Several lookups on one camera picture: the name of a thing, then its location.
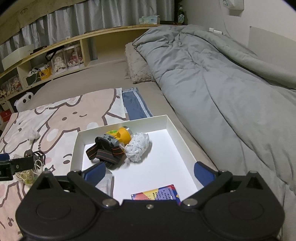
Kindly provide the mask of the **cartoon bear print blanket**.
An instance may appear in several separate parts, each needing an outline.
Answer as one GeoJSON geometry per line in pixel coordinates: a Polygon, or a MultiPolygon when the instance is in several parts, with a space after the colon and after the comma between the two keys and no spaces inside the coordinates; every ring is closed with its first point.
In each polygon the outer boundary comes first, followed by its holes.
{"type": "Polygon", "coordinates": [[[1,136],[1,153],[23,156],[26,150],[41,150],[45,168],[55,175],[67,174],[80,131],[126,120],[121,88],[98,90],[11,115],[1,136]],[[28,129],[40,138],[29,141],[28,129]]]}

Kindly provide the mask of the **beige fluffy pillow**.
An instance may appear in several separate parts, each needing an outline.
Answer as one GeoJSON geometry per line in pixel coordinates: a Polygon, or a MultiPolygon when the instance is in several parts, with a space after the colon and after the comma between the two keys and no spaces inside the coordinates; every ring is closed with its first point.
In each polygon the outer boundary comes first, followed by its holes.
{"type": "Polygon", "coordinates": [[[133,84],[155,82],[146,60],[138,53],[132,42],[125,46],[125,57],[128,67],[127,73],[133,84]]]}

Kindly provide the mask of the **red box on low shelf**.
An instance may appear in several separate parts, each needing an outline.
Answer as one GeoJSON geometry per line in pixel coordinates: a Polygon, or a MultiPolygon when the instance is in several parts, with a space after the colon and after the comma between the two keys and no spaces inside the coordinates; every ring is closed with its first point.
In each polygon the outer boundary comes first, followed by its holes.
{"type": "Polygon", "coordinates": [[[10,117],[11,117],[11,111],[9,109],[1,112],[1,118],[3,119],[3,122],[9,121],[10,117]]]}

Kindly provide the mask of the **grey curtain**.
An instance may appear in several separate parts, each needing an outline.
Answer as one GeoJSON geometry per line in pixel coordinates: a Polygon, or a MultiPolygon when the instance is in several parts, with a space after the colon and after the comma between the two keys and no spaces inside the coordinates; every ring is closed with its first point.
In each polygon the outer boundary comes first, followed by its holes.
{"type": "Polygon", "coordinates": [[[174,19],[174,1],[84,1],[56,10],[20,29],[1,44],[1,58],[19,47],[55,44],[93,30],[131,26],[142,16],[174,19]]]}

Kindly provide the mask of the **white long box on shelf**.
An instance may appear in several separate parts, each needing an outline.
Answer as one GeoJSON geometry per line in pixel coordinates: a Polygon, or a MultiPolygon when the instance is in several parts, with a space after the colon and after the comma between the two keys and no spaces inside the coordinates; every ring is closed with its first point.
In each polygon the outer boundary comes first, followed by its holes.
{"type": "Polygon", "coordinates": [[[18,61],[21,61],[25,57],[29,56],[31,53],[33,53],[33,51],[33,44],[26,45],[16,49],[2,60],[4,70],[7,70],[8,68],[16,64],[18,61]]]}

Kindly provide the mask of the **yellow cup on shelf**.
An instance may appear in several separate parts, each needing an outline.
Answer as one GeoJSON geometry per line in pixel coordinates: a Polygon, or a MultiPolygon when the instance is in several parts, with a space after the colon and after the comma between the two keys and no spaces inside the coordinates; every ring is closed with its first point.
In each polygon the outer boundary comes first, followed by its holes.
{"type": "Polygon", "coordinates": [[[43,66],[39,69],[39,76],[41,80],[45,80],[52,75],[51,67],[43,66]]]}

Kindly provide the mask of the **white crumpled tissue ball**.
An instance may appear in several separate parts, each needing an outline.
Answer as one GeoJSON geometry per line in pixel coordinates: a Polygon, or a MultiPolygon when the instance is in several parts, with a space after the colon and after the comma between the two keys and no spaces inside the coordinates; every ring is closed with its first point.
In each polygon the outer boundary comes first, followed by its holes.
{"type": "Polygon", "coordinates": [[[26,132],[26,138],[29,140],[29,141],[34,141],[34,140],[37,140],[40,138],[40,134],[39,132],[37,132],[36,130],[30,128],[27,130],[26,132]]]}

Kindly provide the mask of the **grey wet wipes packet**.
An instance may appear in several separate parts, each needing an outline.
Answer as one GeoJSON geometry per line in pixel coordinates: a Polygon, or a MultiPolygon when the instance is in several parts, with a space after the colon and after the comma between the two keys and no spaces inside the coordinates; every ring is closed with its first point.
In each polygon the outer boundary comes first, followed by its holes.
{"type": "Polygon", "coordinates": [[[106,169],[104,178],[95,187],[108,196],[113,197],[114,175],[109,169],[106,169]]]}

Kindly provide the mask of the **yellow headlamp with strap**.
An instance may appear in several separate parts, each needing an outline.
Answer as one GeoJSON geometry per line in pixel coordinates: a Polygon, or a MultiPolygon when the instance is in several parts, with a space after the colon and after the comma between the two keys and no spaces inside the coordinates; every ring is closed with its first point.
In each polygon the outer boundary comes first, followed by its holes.
{"type": "Polygon", "coordinates": [[[121,145],[127,145],[132,140],[133,133],[127,126],[111,130],[95,138],[95,144],[86,150],[86,155],[91,162],[98,159],[107,168],[113,168],[121,161],[125,151],[121,145]]]}

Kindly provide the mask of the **tissue box on shelf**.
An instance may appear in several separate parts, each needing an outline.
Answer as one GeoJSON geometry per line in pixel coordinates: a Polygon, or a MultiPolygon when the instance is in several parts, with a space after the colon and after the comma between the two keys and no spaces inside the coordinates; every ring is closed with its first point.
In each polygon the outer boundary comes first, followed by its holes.
{"type": "Polygon", "coordinates": [[[154,16],[142,16],[139,18],[140,25],[159,25],[160,24],[160,17],[157,15],[154,16]]]}

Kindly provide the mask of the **blue striped cloth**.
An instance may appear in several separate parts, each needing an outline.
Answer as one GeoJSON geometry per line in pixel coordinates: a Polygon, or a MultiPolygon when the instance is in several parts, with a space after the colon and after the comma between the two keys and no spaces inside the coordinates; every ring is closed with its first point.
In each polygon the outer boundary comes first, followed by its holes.
{"type": "Polygon", "coordinates": [[[122,91],[123,103],[129,120],[138,120],[152,117],[138,88],[130,88],[122,91]]]}

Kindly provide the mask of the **green glass bottle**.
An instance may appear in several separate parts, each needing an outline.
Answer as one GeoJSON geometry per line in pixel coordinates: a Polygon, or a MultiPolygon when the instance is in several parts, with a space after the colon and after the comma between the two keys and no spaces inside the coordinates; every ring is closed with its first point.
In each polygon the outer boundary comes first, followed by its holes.
{"type": "Polygon", "coordinates": [[[178,25],[185,24],[185,12],[183,9],[183,5],[181,3],[179,3],[178,5],[177,24],[178,25]]]}

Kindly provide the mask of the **colourful dotted card pack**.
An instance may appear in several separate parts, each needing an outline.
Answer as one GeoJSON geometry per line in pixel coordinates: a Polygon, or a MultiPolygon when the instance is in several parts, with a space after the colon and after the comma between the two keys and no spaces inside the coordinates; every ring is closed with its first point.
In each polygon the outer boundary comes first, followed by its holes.
{"type": "Polygon", "coordinates": [[[180,205],[181,201],[173,184],[153,190],[131,195],[132,200],[174,200],[180,205]]]}

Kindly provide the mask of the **white shallow cardboard box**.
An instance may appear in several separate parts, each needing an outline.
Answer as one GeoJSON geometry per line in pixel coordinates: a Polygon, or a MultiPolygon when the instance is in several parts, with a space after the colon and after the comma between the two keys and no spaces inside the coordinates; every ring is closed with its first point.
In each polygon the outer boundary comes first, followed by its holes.
{"type": "Polygon", "coordinates": [[[86,170],[94,163],[86,150],[95,138],[120,127],[130,128],[134,137],[127,154],[111,168],[114,177],[113,197],[122,202],[133,194],[173,184],[184,200],[203,188],[194,174],[196,159],[167,115],[130,120],[81,131],[75,141],[70,169],[86,170]]]}

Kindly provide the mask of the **white small heater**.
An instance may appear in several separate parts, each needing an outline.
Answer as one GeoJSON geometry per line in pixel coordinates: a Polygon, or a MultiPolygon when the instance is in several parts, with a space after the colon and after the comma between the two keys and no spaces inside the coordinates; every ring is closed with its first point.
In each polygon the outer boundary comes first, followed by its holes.
{"type": "Polygon", "coordinates": [[[15,101],[14,106],[17,112],[22,112],[27,107],[28,103],[32,100],[34,94],[32,92],[27,92],[24,96],[15,101]]]}

